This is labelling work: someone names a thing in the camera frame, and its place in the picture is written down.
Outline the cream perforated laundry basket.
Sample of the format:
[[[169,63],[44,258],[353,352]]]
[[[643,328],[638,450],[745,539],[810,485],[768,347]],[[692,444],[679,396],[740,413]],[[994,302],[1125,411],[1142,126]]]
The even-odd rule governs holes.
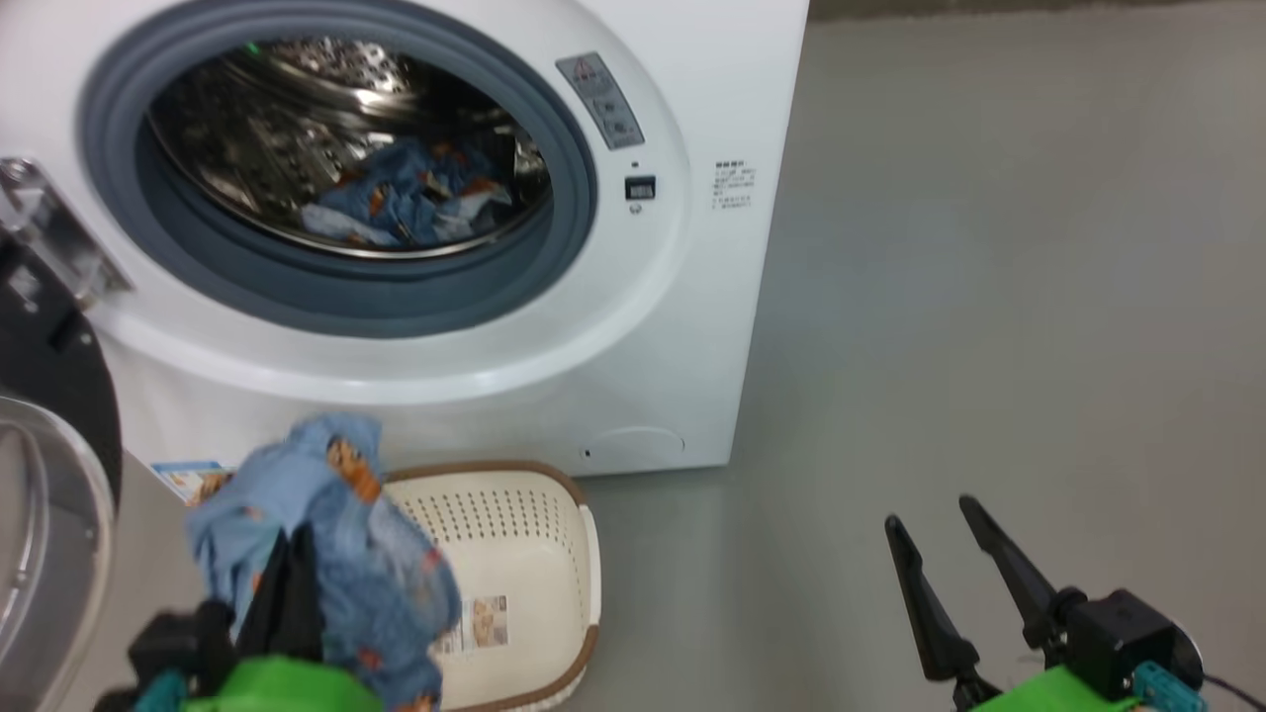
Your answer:
[[[573,478],[534,461],[389,474],[384,492],[446,555],[458,625],[430,646],[442,712],[549,712],[582,684],[598,644],[598,528]]]

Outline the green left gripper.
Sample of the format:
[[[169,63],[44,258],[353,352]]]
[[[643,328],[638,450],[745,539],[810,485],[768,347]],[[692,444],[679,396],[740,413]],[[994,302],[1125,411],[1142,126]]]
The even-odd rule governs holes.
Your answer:
[[[291,658],[266,658],[281,650],[287,578]],[[299,660],[322,659],[311,523],[298,527],[290,541],[279,532],[266,568],[256,578],[235,651],[252,659],[235,664],[216,692],[185,701],[184,712],[386,712],[384,703],[343,668]]]

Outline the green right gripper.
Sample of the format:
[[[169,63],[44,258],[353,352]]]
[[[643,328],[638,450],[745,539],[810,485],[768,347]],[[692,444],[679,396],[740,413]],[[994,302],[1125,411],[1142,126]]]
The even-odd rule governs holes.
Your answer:
[[[1023,637],[1032,650],[1063,652],[1070,612],[1087,601],[1080,587],[1057,589],[1031,563],[1017,542],[999,526],[977,497],[958,500],[976,544],[987,554],[1017,604]],[[955,680],[955,712],[1136,712],[1139,699],[1109,701],[1094,692],[1066,666],[1039,671],[1020,685],[1001,690],[976,671],[979,652],[963,639],[944,612],[924,574],[924,563],[899,516],[882,521],[901,599],[912,628],[923,677],[931,682]]]

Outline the white front-load washing machine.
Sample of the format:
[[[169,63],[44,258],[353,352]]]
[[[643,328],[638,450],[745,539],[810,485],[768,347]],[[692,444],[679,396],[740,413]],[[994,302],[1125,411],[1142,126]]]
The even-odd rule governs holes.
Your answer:
[[[130,279],[89,310],[141,462],[363,410],[390,466],[727,462],[810,0],[0,0],[0,157]],[[392,250],[300,209],[392,141],[514,204]]]

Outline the round dark glass washer door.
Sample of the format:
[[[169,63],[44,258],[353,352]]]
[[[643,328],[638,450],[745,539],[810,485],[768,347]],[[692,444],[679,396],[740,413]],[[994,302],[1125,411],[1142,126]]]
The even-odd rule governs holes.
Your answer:
[[[115,563],[122,429],[94,329],[0,237],[0,712],[58,712]]]

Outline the blue energy label sticker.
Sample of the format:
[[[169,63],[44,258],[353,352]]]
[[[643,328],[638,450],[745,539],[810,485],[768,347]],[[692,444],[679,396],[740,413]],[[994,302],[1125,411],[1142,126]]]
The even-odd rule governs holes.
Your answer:
[[[149,465],[149,471],[185,505],[199,505],[235,478],[235,466],[223,466],[216,461],[154,462]]]

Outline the metal washing machine door hinge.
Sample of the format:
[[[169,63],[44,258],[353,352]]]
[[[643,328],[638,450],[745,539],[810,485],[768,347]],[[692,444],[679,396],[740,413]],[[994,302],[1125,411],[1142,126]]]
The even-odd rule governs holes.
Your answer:
[[[0,157],[0,231],[35,251],[82,310],[133,288],[33,160]]]

